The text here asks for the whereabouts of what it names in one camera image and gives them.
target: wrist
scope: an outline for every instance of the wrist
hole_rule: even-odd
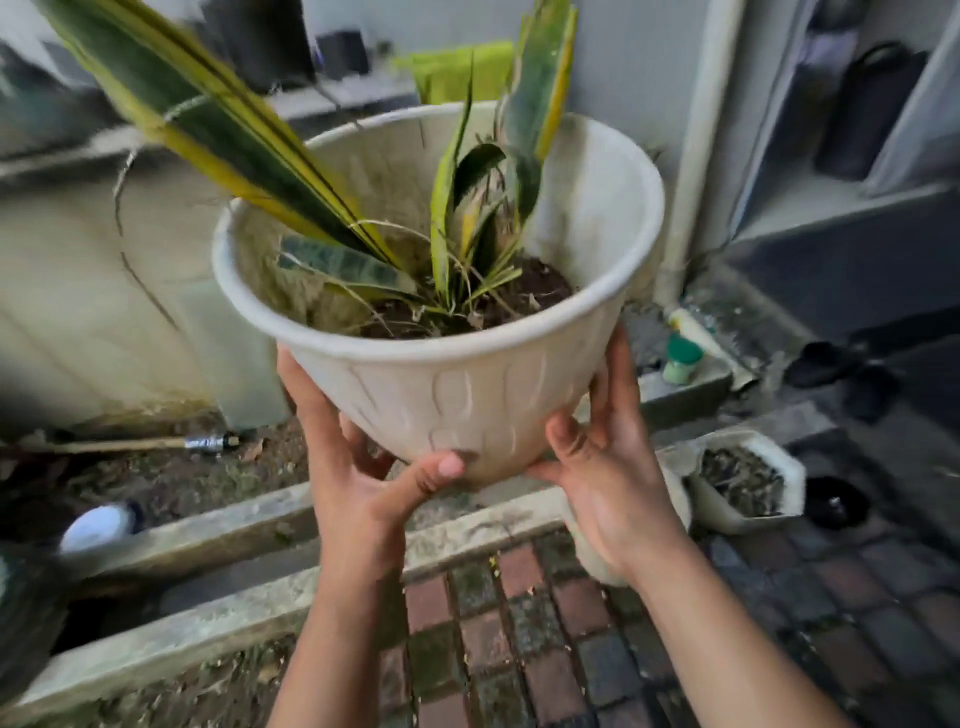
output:
[[[376,622],[380,584],[343,570],[325,569],[321,564],[314,604],[329,611],[344,626],[356,624],[364,627]]]
[[[644,595],[664,578],[687,570],[698,557],[703,555],[685,532],[645,541],[631,553],[627,578],[637,593]]]

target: soil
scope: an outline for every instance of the soil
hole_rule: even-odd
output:
[[[746,448],[708,449],[700,476],[747,518],[780,513],[783,476]]]
[[[178,430],[212,433],[218,428],[203,417]],[[296,419],[247,433],[240,449],[220,455],[158,450],[14,459],[4,453],[0,460],[15,462],[0,483],[0,540],[40,545],[56,543],[77,516],[104,503],[135,502],[151,527],[307,479]],[[255,645],[143,689],[51,716],[36,728],[259,728],[267,723],[295,642],[291,635]]]
[[[204,425],[199,431],[218,430]],[[296,419],[246,433],[239,449],[216,455],[166,449],[18,458],[0,487],[0,540],[55,544],[85,511],[122,501],[135,503],[151,528],[306,479]]]
[[[262,728],[296,640],[288,635],[258,644],[32,728]]]
[[[361,335],[368,339],[428,339],[481,331],[533,316],[573,295],[573,286],[549,263],[520,255],[516,264],[519,278],[497,288],[495,295],[482,296],[469,316],[419,314],[408,303],[386,300],[374,305],[381,318],[364,327]]]

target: finger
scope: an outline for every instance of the finger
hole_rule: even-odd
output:
[[[335,467],[349,465],[349,449],[336,408],[286,347],[276,348],[276,372],[297,406],[311,461]]]
[[[558,412],[546,422],[546,439],[562,463],[583,466],[600,451],[576,420]]]
[[[377,497],[380,515],[390,523],[404,523],[419,505],[463,475],[465,469],[463,458],[453,450],[431,452],[385,485]]]
[[[604,364],[590,381],[589,437],[601,448],[609,442],[607,422],[610,419],[610,372]]]
[[[571,476],[570,471],[564,467],[564,464],[558,463],[556,460],[541,460],[528,466],[524,472],[537,480],[545,480],[548,483],[559,485],[566,494],[566,498],[571,502],[577,498],[577,494],[583,488],[587,487],[584,485],[585,481],[582,478],[575,475]]]
[[[640,388],[636,383],[636,367],[623,324],[616,325],[607,345],[607,370],[610,373],[610,407],[619,411],[638,412]]]
[[[548,483],[560,485],[560,478],[564,473],[564,464],[558,463],[556,460],[541,460],[527,466],[524,472],[537,480],[545,480]]]
[[[357,466],[361,463],[366,464],[367,461],[371,460],[369,450],[370,438],[367,436],[367,433],[360,429],[360,427],[343,412],[340,413],[338,420],[340,422],[340,431],[344,433],[344,439],[350,448],[350,454],[353,455],[353,462],[356,463]]]

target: flower pot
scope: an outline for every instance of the flower pot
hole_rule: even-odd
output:
[[[362,131],[348,125],[321,134],[309,146],[345,178],[364,214],[427,231],[434,175],[460,109],[395,111],[365,120]],[[490,132],[493,109],[492,102],[474,106],[466,138]],[[662,217],[660,175],[643,151],[599,122],[568,114],[524,245],[578,292],[540,313],[415,341],[337,333],[355,321],[349,309],[359,304],[302,274],[283,279],[290,274],[272,262],[278,223],[240,201],[218,226],[213,271],[240,314],[288,346],[381,447],[404,460],[434,449],[473,453],[465,481],[476,488],[540,455],[548,415],[572,409],[584,394]],[[391,233],[383,229],[388,241]],[[413,250],[428,253],[426,243]]]
[[[727,499],[717,493],[701,477],[692,477],[693,511],[698,523],[718,533],[737,535],[762,528],[769,528],[787,519],[801,516],[806,496],[806,468],[769,437],[750,429],[718,432],[702,437],[696,442],[697,472],[704,452],[709,448],[740,446],[750,450],[783,477],[783,493],[776,516],[750,518],[731,506]]]
[[[690,496],[686,494],[684,482],[679,475],[670,470],[667,463],[659,457],[658,460],[660,461],[660,470],[663,472],[663,481],[666,483],[667,492],[670,494],[670,502],[673,504],[673,509],[677,511],[677,516],[680,517],[684,528],[690,530],[690,523],[693,519],[690,510]],[[580,566],[584,568],[584,571],[586,571],[591,578],[599,581],[601,584],[606,584],[608,587],[629,586],[629,582],[604,561],[604,558],[597,553],[596,549],[587,541],[587,537],[584,536],[580,530],[580,526],[577,525],[577,520],[569,505],[567,505],[566,508],[564,522],[566,523],[567,530],[570,532],[570,536],[573,537],[573,545],[577,549],[577,561],[580,562]]]

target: drain pipe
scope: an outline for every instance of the drain pipe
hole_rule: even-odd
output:
[[[747,0],[710,0],[707,10],[697,81],[693,87],[680,171],[666,229],[663,261],[654,287],[654,303],[667,315],[679,307],[680,294],[684,290],[690,242],[697,224],[713,140],[730,81],[746,5]]]

